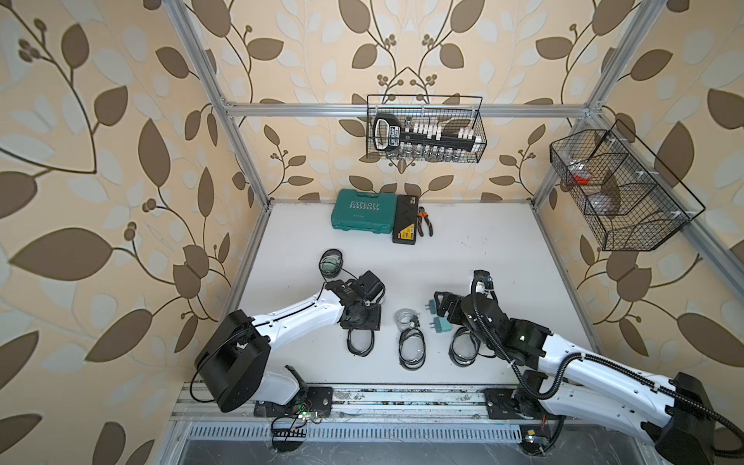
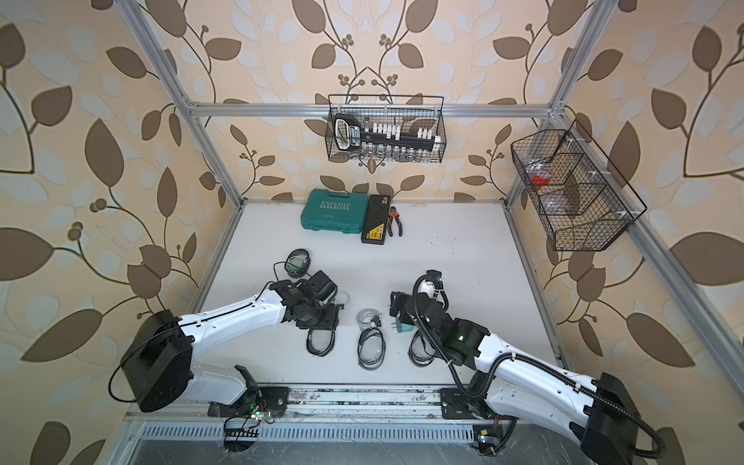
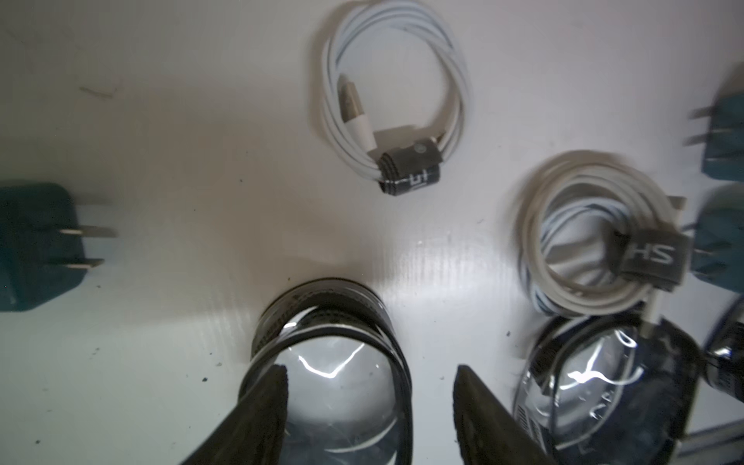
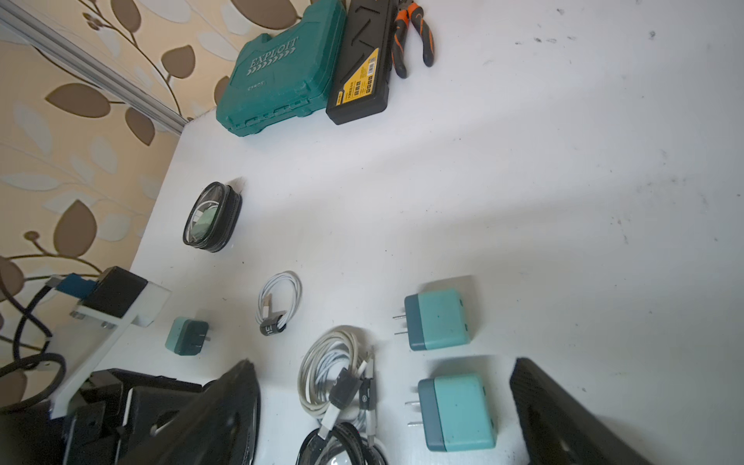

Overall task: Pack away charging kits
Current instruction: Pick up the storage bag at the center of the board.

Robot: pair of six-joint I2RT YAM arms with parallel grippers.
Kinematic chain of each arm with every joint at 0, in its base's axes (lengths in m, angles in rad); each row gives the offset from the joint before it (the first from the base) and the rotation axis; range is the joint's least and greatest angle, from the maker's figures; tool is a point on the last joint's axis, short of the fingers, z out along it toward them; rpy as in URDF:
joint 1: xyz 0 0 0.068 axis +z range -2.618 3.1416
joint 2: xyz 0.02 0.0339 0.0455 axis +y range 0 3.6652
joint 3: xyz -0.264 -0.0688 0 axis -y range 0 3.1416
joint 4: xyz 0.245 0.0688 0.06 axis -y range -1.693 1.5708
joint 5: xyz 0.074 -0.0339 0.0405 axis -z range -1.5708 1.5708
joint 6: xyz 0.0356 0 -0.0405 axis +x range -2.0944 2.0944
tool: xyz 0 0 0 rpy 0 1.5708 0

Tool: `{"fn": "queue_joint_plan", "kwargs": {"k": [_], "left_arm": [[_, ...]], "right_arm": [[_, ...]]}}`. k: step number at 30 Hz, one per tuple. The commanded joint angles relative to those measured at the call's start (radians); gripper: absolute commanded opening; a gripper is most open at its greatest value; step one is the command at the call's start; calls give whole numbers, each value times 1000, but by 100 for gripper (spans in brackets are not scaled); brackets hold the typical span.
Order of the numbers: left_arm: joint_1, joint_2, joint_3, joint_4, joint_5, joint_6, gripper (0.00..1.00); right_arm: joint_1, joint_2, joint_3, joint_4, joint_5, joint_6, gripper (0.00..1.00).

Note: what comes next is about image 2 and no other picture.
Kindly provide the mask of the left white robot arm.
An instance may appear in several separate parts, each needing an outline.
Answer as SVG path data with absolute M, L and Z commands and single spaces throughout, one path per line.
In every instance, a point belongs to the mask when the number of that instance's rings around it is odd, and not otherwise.
M 141 325 L 114 372 L 123 374 L 143 413 L 176 401 L 238 406 L 255 384 L 247 368 L 210 365 L 203 358 L 263 327 L 294 323 L 307 331 L 333 331 L 337 292 L 319 271 L 296 282 L 269 281 L 259 294 L 211 311 L 176 317 L 163 310 Z

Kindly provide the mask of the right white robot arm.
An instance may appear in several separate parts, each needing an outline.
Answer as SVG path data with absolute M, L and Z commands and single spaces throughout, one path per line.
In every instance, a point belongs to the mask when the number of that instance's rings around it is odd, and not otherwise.
M 428 360 L 441 360 L 474 407 L 527 420 L 579 445 L 596 464 L 631 464 L 668 453 L 642 419 L 625 385 L 604 373 L 575 373 L 529 355 L 472 321 L 451 317 L 440 271 L 420 276 L 410 293 L 391 293 L 389 313 L 412 325 Z

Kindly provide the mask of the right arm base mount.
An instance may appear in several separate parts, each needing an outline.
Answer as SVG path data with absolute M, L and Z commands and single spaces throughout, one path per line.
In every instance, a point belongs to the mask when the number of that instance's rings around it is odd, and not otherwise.
M 495 420 L 497 414 L 486 405 L 486 400 L 469 400 L 456 387 L 438 391 L 441 415 L 445 420 Z

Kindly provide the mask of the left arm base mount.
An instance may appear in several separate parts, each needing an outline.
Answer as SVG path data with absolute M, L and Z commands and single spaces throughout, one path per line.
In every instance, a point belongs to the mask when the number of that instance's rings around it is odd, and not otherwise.
M 246 391 L 231 405 L 211 402 L 207 416 L 221 419 L 249 417 L 272 422 L 285 415 L 288 408 L 289 387 L 260 387 L 244 366 L 236 365 L 234 368 L 241 375 Z

